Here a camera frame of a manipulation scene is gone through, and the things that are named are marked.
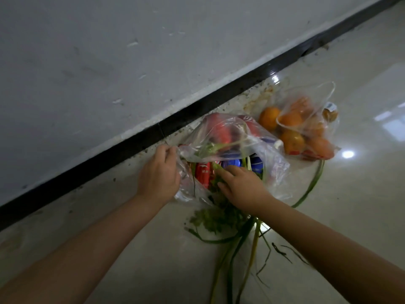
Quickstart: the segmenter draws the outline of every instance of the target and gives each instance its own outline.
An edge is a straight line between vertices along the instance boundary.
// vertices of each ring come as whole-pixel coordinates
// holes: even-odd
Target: clear plastic bag
[[[200,125],[179,146],[178,167],[181,174],[180,190],[176,199],[180,201],[202,200],[212,204],[216,198],[210,191],[210,183],[200,183],[194,177],[197,168],[210,169],[220,161],[245,159],[262,161],[260,176],[269,191],[277,195],[277,184],[285,176],[289,163],[282,156],[283,143],[247,115],[212,113],[204,117]]]
[[[259,123],[278,136],[285,154],[306,160],[328,160],[340,149],[331,143],[339,112],[329,102],[334,82],[277,92],[266,104]]]

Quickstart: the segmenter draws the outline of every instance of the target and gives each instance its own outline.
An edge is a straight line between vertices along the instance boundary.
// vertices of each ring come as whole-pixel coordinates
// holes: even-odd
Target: hand
[[[138,196],[163,207],[175,196],[180,187],[180,174],[176,168],[176,147],[160,145],[156,153],[141,169]]]
[[[230,165],[226,170],[219,168],[217,174],[226,182],[218,186],[227,199],[240,210],[257,216],[260,205],[274,199],[266,190],[261,179],[244,167]]]

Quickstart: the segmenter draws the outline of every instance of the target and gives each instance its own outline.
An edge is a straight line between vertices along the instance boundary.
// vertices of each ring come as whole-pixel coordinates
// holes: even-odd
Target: floor
[[[342,148],[326,162],[316,188],[298,209],[405,268],[405,2],[341,36],[216,111],[257,115],[264,89],[335,81],[333,101],[341,123]],[[165,141],[178,144],[198,120]],[[137,172],[156,145],[101,174],[0,233],[0,285],[69,237],[129,199]],[[351,158],[343,153],[352,152]],[[294,203],[306,190],[316,163],[291,160],[285,187]],[[168,204],[124,250],[87,303],[207,303],[221,248],[183,230],[198,206]],[[287,244],[269,232],[269,241]],[[256,267],[267,254],[260,241]],[[245,269],[249,247],[236,262]],[[252,275],[242,303],[346,303],[316,271],[291,254],[293,264],[272,252],[261,279]],[[219,288],[217,303],[224,302]]]

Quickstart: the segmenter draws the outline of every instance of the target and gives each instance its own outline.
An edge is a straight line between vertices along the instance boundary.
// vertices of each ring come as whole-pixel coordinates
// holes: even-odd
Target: white wall
[[[0,205],[377,0],[1,0]]]

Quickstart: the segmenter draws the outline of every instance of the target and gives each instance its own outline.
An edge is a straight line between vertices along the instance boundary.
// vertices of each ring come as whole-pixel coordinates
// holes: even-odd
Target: forearm
[[[83,303],[159,206],[135,197],[0,290],[2,303]]]
[[[271,197],[258,217],[351,303],[405,302],[405,272],[347,237]]]

